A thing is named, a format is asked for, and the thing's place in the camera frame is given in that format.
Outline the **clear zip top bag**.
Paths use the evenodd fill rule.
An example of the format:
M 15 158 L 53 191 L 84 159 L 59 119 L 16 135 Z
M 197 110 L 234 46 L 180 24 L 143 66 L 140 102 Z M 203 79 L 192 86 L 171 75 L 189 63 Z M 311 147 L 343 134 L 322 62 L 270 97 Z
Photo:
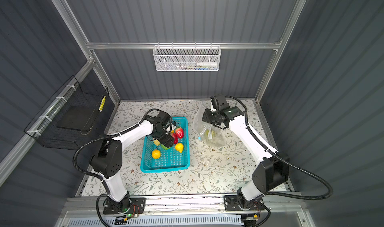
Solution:
M 209 147 L 224 147 L 226 142 L 222 135 L 222 130 L 202 121 L 205 109 L 206 105 L 200 102 L 199 109 L 193 121 L 193 128 L 198 135 L 198 140 Z

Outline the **orange yellow round fruit toy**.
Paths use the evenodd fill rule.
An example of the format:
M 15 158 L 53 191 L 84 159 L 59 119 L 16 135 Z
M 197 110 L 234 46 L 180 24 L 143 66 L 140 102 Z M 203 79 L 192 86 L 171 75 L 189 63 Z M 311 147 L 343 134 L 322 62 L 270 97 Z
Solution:
M 157 160 L 160 157 L 161 157 L 161 151 L 160 150 L 155 149 L 152 151 L 152 158 L 153 159 Z

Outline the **green apple toy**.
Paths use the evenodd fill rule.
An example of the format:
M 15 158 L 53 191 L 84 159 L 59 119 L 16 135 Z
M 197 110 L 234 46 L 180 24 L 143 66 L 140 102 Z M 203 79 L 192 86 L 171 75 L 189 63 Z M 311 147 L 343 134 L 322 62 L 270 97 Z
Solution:
M 166 147 L 163 144 L 160 144 L 160 147 L 162 147 L 164 150 L 169 150 L 169 147 Z

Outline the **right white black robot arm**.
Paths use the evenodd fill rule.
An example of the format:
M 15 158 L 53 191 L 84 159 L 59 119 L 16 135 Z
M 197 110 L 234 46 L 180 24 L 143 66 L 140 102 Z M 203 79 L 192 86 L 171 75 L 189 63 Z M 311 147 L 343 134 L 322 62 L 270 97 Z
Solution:
M 267 192 L 283 184 L 289 178 L 289 166 L 272 154 L 278 151 L 269 145 L 249 124 L 248 113 L 238 107 L 221 111 L 206 108 L 202 121 L 215 127 L 224 125 L 231 130 L 247 147 L 256 163 L 252 179 L 238 190 L 237 203 L 240 208 L 248 209 L 254 200 L 265 196 Z

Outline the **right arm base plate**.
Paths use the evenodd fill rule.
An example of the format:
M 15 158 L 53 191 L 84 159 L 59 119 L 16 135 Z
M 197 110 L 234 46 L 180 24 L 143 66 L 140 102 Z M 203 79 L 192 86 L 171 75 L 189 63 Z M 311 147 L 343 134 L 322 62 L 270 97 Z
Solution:
M 235 212 L 235 211 L 260 212 L 265 210 L 265 207 L 263 207 L 260 202 L 256 200 L 246 201 L 241 198 L 239 199 L 237 195 L 225 195 L 224 205 L 225 205 L 225 210 L 227 212 Z

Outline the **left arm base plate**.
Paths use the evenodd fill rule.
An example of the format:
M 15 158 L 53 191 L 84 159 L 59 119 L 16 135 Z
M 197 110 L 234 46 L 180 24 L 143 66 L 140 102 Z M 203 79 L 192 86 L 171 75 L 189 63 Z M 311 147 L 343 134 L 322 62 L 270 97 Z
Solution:
M 145 198 L 125 198 L 120 202 L 115 202 L 107 197 L 103 203 L 104 215 L 138 215 L 144 212 L 146 205 Z

